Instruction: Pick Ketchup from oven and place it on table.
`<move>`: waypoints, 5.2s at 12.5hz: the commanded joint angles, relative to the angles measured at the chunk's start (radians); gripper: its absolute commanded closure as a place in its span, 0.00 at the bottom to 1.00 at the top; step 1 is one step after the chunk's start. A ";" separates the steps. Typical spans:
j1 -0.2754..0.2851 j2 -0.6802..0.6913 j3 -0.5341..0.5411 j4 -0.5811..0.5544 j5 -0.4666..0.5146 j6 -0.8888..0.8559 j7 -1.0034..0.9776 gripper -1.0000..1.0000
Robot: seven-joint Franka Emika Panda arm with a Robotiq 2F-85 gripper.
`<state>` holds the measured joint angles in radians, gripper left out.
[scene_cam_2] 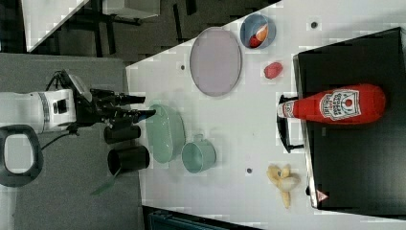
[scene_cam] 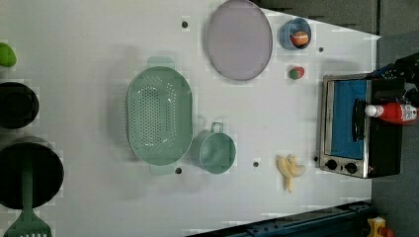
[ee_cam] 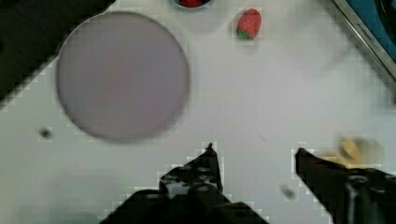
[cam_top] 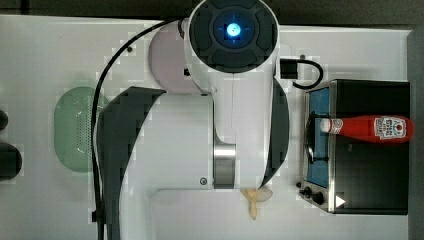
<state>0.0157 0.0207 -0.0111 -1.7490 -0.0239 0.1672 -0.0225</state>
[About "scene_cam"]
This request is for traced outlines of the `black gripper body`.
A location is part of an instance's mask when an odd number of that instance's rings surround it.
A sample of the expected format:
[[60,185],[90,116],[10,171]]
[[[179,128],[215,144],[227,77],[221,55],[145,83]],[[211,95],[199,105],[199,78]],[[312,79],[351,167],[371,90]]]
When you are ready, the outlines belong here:
[[374,98],[418,107],[418,71],[417,53],[399,58],[376,70],[373,73]]

